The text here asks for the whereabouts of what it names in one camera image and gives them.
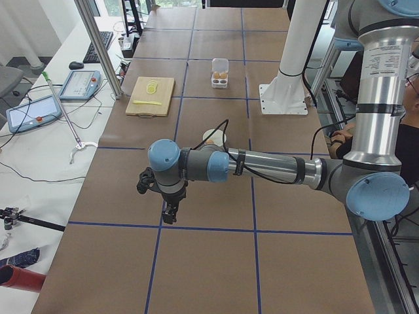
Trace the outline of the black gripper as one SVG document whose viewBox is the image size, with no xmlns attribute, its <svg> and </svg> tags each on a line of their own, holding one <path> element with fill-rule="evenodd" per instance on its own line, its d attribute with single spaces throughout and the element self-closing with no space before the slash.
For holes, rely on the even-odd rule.
<svg viewBox="0 0 419 314">
<path fill-rule="evenodd" d="M 158 183 L 158 187 L 167 203 L 165 209 L 162 211 L 162 220 L 165 224 L 174 224 L 177 222 L 179 202 L 186 198 L 188 182 L 179 181 L 171 186 L 164 186 Z"/>
</svg>

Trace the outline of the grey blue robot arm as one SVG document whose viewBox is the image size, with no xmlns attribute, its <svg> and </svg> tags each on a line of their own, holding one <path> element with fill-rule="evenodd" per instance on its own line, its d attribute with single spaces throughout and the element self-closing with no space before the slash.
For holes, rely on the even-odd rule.
<svg viewBox="0 0 419 314">
<path fill-rule="evenodd" d="M 403 95 L 413 41 L 418 37 L 417 1 L 339 1 L 335 37 L 363 46 L 351 151 L 341 160 L 275 156 L 200 143 L 179 148 L 169 139 L 148 150 L 150 166 L 137 189 L 162 195 L 163 221 L 176 221 L 179 202 L 189 181 L 226 181 L 229 174 L 247 174 L 279 184 L 305 184 L 341 201 L 367 220 L 399 214 L 410 198 L 395 156 Z"/>
</svg>

